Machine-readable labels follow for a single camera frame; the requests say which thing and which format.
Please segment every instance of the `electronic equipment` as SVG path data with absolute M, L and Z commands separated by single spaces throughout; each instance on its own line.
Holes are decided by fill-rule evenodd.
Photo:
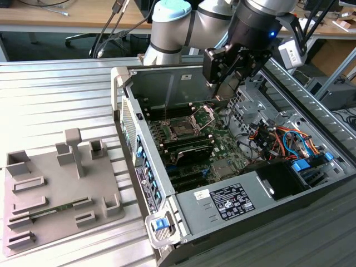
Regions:
M 116 127 L 136 170 L 159 266 L 309 205 L 356 174 L 356 158 L 325 128 L 346 134 L 337 130 L 344 126 L 274 64 L 243 86 L 231 78 L 236 92 L 226 86 L 226 101 L 210 100 L 214 89 L 202 65 L 112 70 L 113 115 L 123 85 Z M 286 76 L 293 91 L 272 72 Z
M 330 110 L 341 110 L 356 106 L 356 85 L 341 75 L 328 89 L 320 95 L 318 92 L 328 77 L 314 77 L 306 85 L 306 89 Z
M 0 0 L 0 8 L 8 8 L 12 4 L 12 0 Z
M 356 0 L 339 0 L 340 6 L 356 7 Z
M 303 10 L 312 11 L 314 7 L 318 4 L 319 0 L 306 0 L 306 3 L 303 6 Z M 322 1 L 322 4 L 319 7 L 319 11 L 324 11 L 328 8 L 328 4 L 330 1 Z M 341 12 L 343 9 L 342 6 L 339 5 L 339 2 L 336 1 L 328 12 Z

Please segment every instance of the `office chair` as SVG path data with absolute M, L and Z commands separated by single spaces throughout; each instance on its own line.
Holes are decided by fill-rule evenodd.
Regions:
M 98 33 L 82 33 L 82 34 L 77 34 L 77 35 L 74 35 L 74 36 L 69 36 L 69 37 L 66 38 L 65 45 L 66 45 L 66 47 L 70 48 L 70 47 L 72 47 L 71 46 L 71 41 L 78 40 L 78 39 L 84 39 L 84 38 L 90 38 L 90 37 L 95 37 L 95 41 L 93 42 L 93 44 L 95 44 L 97 42 L 98 38 L 99 38 L 99 34 Z M 101 38 L 101 42 L 103 42 L 104 40 L 108 39 L 108 37 L 109 37 L 109 34 L 103 34 L 103 36 Z M 120 44 L 119 42 L 117 42 L 115 40 L 111 40 L 109 42 L 112 43 L 114 46 L 125 50 L 125 47 L 122 44 Z M 94 49 L 94 47 L 92 47 L 90 49 L 90 52 L 89 52 L 90 56 L 92 54 L 93 49 Z

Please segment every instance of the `blue latch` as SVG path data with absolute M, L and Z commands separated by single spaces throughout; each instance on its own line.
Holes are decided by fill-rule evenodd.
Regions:
M 161 194 L 159 192 L 156 192 L 155 199 L 157 200 L 157 202 L 159 202 L 161 200 Z
M 152 225 L 154 227 L 154 231 L 159 231 L 159 230 L 169 227 L 169 222 L 168 222 L 167 218 L 162 218 L 162 219 L 155 220 L 152 223 Z
M 310 165 L 309 163 L 307 163 L 306 160 L 297 160 L 297 161 L 294 161 L 293 163 L 293 168 L 296 170 L 296 171 L 304 171 L 305 169 L 308 169 L 310 168 Z
M 154 179 L 154 175 L 152 173 L 152 171 L 149 171 L 149 182 L 152 182 Z
M 326 153 L 325 153 L 325 158 L 326 158 L 328 161 L 331 161 L 331 160 L 333 160 L 334 156 L 333 156 L 330 152 L 326 152 Z
M 136 156 L 141 157 L 143 152 L 144 152 L 144 149 L 142 148 L 142 146 L 139 146 L 139 148 L 137 149 L 137 152 L 136 152 Z

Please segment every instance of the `blue cable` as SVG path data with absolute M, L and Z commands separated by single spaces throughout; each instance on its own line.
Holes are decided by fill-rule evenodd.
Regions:
M 295 132 L 295 131 L 289 131 L 289 132 L 291 132 L 291 133 L 297 135 L 297 136 L 301 139 L 301 141 L 303 142 L 303 145 L 304 145 L 306 151 L 308 152 L 308 154 L 310 154 L 310 155 L 312 155 L 312 156 L 315 155 L 314 152 L 306 145 L 305 140 L 304 140 L 304 138 L 301 136 L 300 133 Z M 295 151 L 289 149 L 288 146 L 287 146 L 287 144 L 286 144 L 286 136 L 287 136 L 287 134 L 288 134 L 289 132 L 286 132 L 286 133 L 284 134 L 284 136 L 283 136 L 283 145 L 284 145 L 285 149 L 287 149 L 289 152 L 293 153 L 293 154 L 296 156 L 296 158 L 299 159 L 299 155 L 298 155 Z

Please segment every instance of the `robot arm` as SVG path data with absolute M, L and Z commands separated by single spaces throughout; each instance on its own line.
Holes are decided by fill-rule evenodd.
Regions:
M 282 26 L 292 30 L 298 52 L 306 45 L 298 19 L 290 14 L 298 0 L 240 0 L 228 30 L 228 41 L 220 49 L 204 52 L 203 74 L 216 84 L 215 94 L 224 79 L 235 72 L 239 81 L 257 74 L 271 57 L 271 44 Z

